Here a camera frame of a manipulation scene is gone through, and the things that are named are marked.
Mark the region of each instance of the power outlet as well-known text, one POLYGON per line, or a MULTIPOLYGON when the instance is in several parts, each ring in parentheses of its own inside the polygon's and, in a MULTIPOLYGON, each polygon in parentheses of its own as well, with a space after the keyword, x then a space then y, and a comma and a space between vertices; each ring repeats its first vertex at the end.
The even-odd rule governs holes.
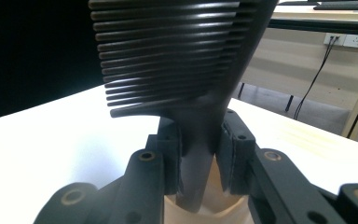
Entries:
POLYGON ((358 35, 347 35, 344 41, 344 46, 358 48, 358 35))
POLYGON ((336 38, 338 36, 338 40, 336 40, 336 42, 334 43, 334 45, 336 46, 343 46, 345 39, 347 37, 347 35, 343 35, 343 34, 332 34, 332 33, 327 33, 326 37, 324 38, 324 44, 328 45, 330 43, 330 38, 333 37, 333 40, 331 43, 333 43, 334 38, 336 38))

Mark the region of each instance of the black comb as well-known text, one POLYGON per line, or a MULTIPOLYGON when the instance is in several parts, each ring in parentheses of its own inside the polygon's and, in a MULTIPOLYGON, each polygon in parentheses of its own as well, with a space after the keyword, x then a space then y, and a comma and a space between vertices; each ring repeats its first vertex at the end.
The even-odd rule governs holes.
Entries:
POLYGON ((90 0, 112 117, 173 119, 182 142, 176 203, 197 212, 231 93, 277 0, 90 0))

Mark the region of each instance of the cable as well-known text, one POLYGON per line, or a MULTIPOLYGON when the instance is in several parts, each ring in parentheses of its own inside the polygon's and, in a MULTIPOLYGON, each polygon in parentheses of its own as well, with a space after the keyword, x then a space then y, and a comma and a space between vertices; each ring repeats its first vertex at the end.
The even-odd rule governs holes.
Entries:
POLYGON ((304 100, 307 97, 308 93, 310 93, 310 89, 312 88, 313 84, 316 81, 316 78, 318 78, 319 74, 321 73, 322 69, 324 68, 324 64, 327 61, 328 55, 330 54, 331 49, 333 48, 334 44, 336 43, 336 41, 339 39, 339 36, 336 36, 336 38, 330 36, 330 41, 327 45, 327 50, 326 53, 324 54, 324 60, 322 62, 321 67, 319 68, 318 73, 316 73, 316 76, 313 78, 312 82, 310 83, 310 87, 307 90, 307 93, 304 95, 304 97, 302 98, 302 100, 300 101, 300 103, 297 106, 296 112, 295 112, 295 116, 293 117, 293 119, 297 120, 298 119, 298 114, 300 113, 301 107, 304 104, 304 100))

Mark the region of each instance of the wall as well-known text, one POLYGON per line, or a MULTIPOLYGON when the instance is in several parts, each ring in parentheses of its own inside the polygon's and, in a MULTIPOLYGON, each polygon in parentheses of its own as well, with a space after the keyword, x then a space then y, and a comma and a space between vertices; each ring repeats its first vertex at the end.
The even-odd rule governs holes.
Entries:
MULTIPOLYGON (((242 82, 302 97, 326 51, 325 33, 267 29, 242 82)), ((308 99, 353 110, 358 49, 334 47, 308 99)))

